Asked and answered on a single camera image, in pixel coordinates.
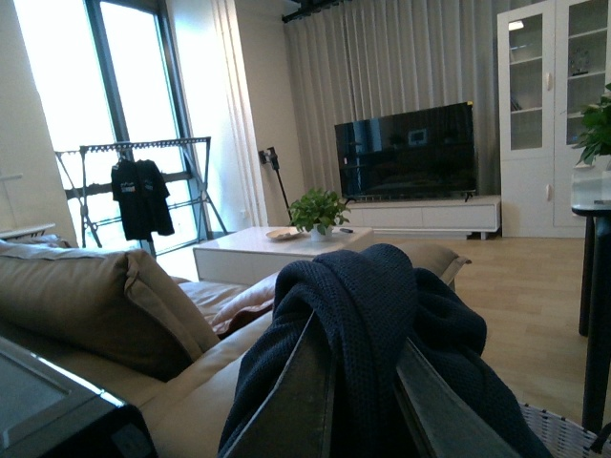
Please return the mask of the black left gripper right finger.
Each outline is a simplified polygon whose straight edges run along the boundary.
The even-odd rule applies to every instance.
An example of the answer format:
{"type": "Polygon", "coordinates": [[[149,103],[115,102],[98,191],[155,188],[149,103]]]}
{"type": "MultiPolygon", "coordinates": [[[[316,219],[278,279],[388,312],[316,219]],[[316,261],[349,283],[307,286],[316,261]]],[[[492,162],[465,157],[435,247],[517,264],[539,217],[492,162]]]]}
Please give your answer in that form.
{"type": "Polygon", "coordinates": [[[420,457],[517,457],[407,340],[396,366],[394,393],[420,457]]]}

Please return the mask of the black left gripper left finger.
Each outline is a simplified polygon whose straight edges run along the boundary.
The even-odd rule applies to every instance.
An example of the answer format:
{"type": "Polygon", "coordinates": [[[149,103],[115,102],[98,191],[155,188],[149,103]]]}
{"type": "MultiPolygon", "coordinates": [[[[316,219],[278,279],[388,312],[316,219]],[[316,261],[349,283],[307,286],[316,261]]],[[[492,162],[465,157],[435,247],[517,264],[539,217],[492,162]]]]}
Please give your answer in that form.
{"type": "Polygon", "coordinates": [[[312,314],[285,367],[223,457],[329,457],[337,363],[312,314]]]}

